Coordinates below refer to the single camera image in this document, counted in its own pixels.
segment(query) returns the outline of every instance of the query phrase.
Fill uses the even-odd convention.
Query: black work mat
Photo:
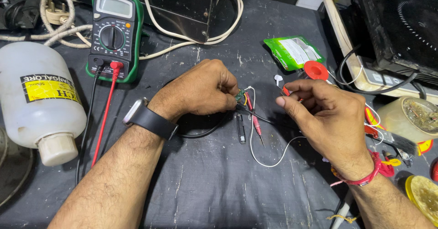
[[[101,148],[108,150],[125,131],[121,123],[139,97],[152,98],[169,78],[178,76],[205,58],[221,59],[237,77],[240,88],[256,89],[256,110],[261,116],[289,120],[275,104],[279,89],[274,75],[284,81],[297,78],[295,73],[283,74],[263,46],[263,39],[304,35],[327,58],[325,64],[336,67],[325,40],[316,11],[270,0],[243,0],[244,13],[238,28],[223,42],[206,46],[190,45],[160,57],[140,62],[138,79],[133,84],[118,84],[112,98]],[[78,11],[90,23],[89,11]],[[149,39],[143,48],[158,52],[181,42],[157,34],[149,27]],[[85,73],[89,50],[54,46],[70,68],[85,108],[88,108],[93,79]],[[93,110],[85,164],[88,170],[96,146],[110,83],[100,82]],[[246,136],[250,134],[248,115],[244,114]],[[337,181],[330,164],[322,161],[308,142],[299,138],[292,142],[282,162],[266,168],[252,158],[249,144],[239,143],[234,112],[217,131],[200,139],[174,137],[166,142],[152,178],[141,221],[143,228],[329,228],[333,215],[343,199],[347,186],[334,187]],[[220,115],[204,125],[194,116],[180,120],[183,130],[200,133],[211,128]],[[286,144],[300,132],[268,125],[260,121],[266,148],[257,135],[253,137],[257,158],[272,165],[278,161]],[[80,144],[81,137],[76,139]],[[427,153],[433,159],[433,153]],[[46,228],[63,201],[74,188],[76,160],[56,167],[46,167],[37,159],[35,169],[25,186],[0,208],[1,228]],[[427,176],[427,162],[416,158],[410,171]],[[340,228],[359,227],[343,223]]]

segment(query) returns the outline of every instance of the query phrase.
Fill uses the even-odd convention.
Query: black brush
[[[365,133],[372,135],[374,139],[381,141],[383,135],[383,142],[387,145],[400,149],[410,155],[415,155],[417,153],[417,144],[411,140],[383,129],[379,129],[379,131],[381,134],[375,128],[365,125]]]

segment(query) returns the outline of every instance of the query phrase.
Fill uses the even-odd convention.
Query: multimeter rotary dial
[[[99,31],[99,40],[107,49],[117,50],[123,46],[125,35],[119,27],[106,25]]]

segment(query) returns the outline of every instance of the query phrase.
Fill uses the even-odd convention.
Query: multimeter green case
[[[92,0],[93,33],[86,72],[94,77],[97,61],[104,68],[99,77],[112,81],[111,62],[123,63],[118,83],[131,83],[137,77],[143,5],[139,0]]]

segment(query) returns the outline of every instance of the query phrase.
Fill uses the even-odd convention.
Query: black strap
[[[127,124],[134,123],[146,130],[170,140],[178,131],[178,125],[156,114],[144,105],[141,105]]]

